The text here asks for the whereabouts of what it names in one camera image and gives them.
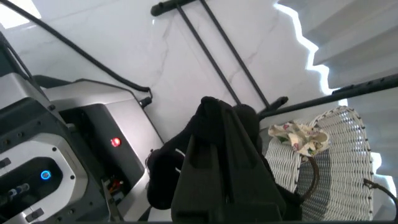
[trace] cable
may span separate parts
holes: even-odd
[[[213,12],[211,11],[211,9],[209,8],[209,5],[207,5],[205,0],[200,0],[201,4],[203,5],[203,7],[205,8],[206,12],[209,14],[211,20],[214,22],[215,26],[217,27],[218,31],[220,32],[221,36],[223,36],[226,44],[228,45],[229,49],[231,49],[232,54],[235,56],[236,60],[238,61],[238,63],[240,64],[240,66],[242,67],[243,71],[245,72],[246,76],[249,78],[251,84],[253,85],[254,89],[256,90],[256,92],[258,93],[258,95],[260,96],[262,102],[264,102],[266,108],[270,107],[270,104],[268,103],[266,97],[264,96],[264,94],[262,93],[262,91],[260,90],[260,87],[257,85],[256,81],[254,80],[253,76],[250,74],[248,68],[246,67],[246,65],[244,64],[242,58],[239,56],[238,52],[236,51],[236,49],[234,48],[233,44],[231,43],[231,41],[229,40],[228,36],[226,35],[226,33],[224,32],[223,28],[221,27],[220,23],[217,21],[217,18],[214,16]]]
[[[82,57],[90,61],[91,63],[95,64],[98,68],[100,68],[102,71],[106,72],[108,75],[110,75],[112,78],[115,80],[127,85],[128,87],[131,87],[132,89],[135,89],[137,91],[142,91],[150,94],[150,99],[153,99],[152,92],[149,87],[144,87],[137,85],[133,82],[130,82],[129,80],[119,76],[116,74],[114,71],[112,71],[110,68],[107,66],[103,65],[101,62],[97,61],[97,59],[93,58],[90,54],[85,52],[83,49],[81,49],[79,46],[74,44],[72,41],[64,37],[62,34],[60,34],[58,31],[47,25],[45,22],[41,21],[40,19],[34,17],[32,14],[29,14],[27,11],[21,9],[20,7],[16,6],[15,4],[7,1],[7,0],[0,0],[1,3],[3,3],[5,6],[8,8],[12,9],[13,11],[18,12],[20,15],[24,16],[26,19],[36,23],[39,25],[41,28],[45,29],[52,35],[54,35],[57,39],[61,40],[64,44],[68,45],[71,47],[74,51],[78,52]]]
[[[206,54],[206,56],[209,58],[210,63],[213,65],[214,69],[216,70],[218,76],[220,76],[221,80],[223,81],[225,87],[228,89],[229,93],[232,95],[232,98],[235,100],[236,104],[240,105],[242,104],[241,101],[239,100],[238,96],[235,94],[234,90],[232,89],[231,85],[228,83],[227,79],[225,78],[223,72],[220,70],[218,67],[216,61],[214,58],[211,56],[209,50],[207,49],[206,45],[203,43],[202,39],[200,38],[198,32],[195,30],[193,27],[192,23],[189,21],[187,15],[185,12],[182,10],[181,6],[177,4],[177,10],[182,16],[182,19],[184,19],[185,23],[187,24],[188,28],[191,30],[193,36],[195,36],[196,40],[198,41],[200,47]]]

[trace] cable connector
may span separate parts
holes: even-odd
[[[139,105],[141,106],[142,109],[144,109],[146,106],[150,105],[151,103],[152,103],[151,97],[147,97],[139,101]]]

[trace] gray machine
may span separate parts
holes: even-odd
[[[130,91],[88,80],[40,90],[16,73],[0,91],[0,223],[112,220],[117,205],[131,217],[162,141]]]

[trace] red light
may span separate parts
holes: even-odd
[[[112,138],[111,144],[112,144],[113,147],[118,147],[118,146],[120,146],[121,141],[120,141],[119,138]]]

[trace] floral cloth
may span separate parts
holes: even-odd
[[[282,144],[290,144],[292,149],[305,156],[314,156],[329,148],[329,135],[318,127],[289,122],[282,126],[272,125],[268,135],[279,139]]]

